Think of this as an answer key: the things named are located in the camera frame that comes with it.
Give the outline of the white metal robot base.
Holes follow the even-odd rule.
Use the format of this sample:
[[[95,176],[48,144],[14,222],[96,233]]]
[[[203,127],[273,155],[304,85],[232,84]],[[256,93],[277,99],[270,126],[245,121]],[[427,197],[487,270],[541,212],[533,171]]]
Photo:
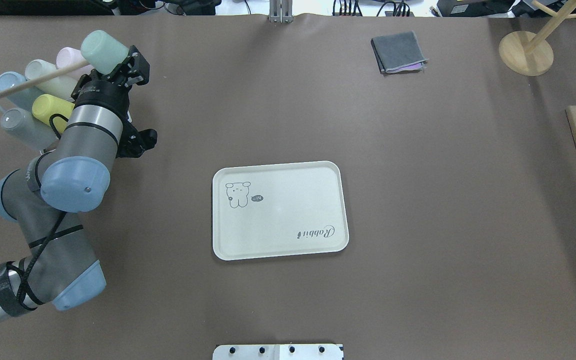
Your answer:
[[[343,360],[342,344],[222,344],[215,347],[213,360]]]

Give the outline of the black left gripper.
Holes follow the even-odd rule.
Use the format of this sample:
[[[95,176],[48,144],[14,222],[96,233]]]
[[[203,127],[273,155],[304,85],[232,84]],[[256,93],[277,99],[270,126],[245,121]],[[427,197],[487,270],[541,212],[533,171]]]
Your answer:
[[[74,107],[94,105],[128,118],[131,88],[124,85],[146,85],[149,80],[150,63],[136,46],[130,46],[125,59],[115,67],[115,84],[97,75],[80,76],[74,88]]]

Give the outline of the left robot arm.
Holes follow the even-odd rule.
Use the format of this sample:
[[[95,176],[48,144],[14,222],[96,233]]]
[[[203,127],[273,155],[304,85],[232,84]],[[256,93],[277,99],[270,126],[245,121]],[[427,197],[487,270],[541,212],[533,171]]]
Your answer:
[[[55,149],[0,180],[0,216],[18,223],[30,249],[0,263],[0,322],[46,303],[64,312],[105,289],[79,214],[101,204],[117,158],[139,158],[156,146],[157,132],[137,130],[129,112],[131,87],[147,84],[149,75],[135,46],[110,73],[83,75]]]

